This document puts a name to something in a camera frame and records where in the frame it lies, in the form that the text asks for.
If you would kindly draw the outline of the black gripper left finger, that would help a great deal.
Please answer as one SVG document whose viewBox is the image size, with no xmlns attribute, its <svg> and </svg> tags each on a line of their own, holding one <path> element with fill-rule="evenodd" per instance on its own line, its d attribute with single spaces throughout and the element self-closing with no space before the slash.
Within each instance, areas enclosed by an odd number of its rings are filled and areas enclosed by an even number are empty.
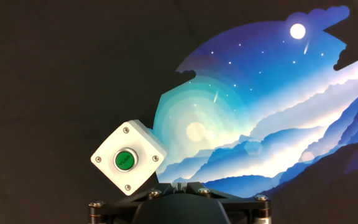
<svg viewBox="0 0 358 224">
<path fill-rule="evenodd" d="M 88 204 L 88 223 L 114 223 L 118 218 L 123 218 L 124 223 L 130 223 L 142 203 L 175 193 L 179 193 L 179 183 L 159 183 L 150 190 L 135 193 L 113 204 L 91 202 Z"/>
</svg>

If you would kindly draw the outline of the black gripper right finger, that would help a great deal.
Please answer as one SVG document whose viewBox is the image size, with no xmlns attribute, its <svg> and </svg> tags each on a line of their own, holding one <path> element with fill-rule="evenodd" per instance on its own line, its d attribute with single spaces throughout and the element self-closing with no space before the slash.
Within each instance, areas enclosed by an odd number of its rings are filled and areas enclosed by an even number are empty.
<svg viewBox="0 0 358 224">
<path fill-rule="evenodd" d="M 271 200 L 266 195 L 242 198 L 205 187 L 200 182 L 179 182 L 178 192 L 217 200 L 231 223 L 271 224 Z"/>
</svg>

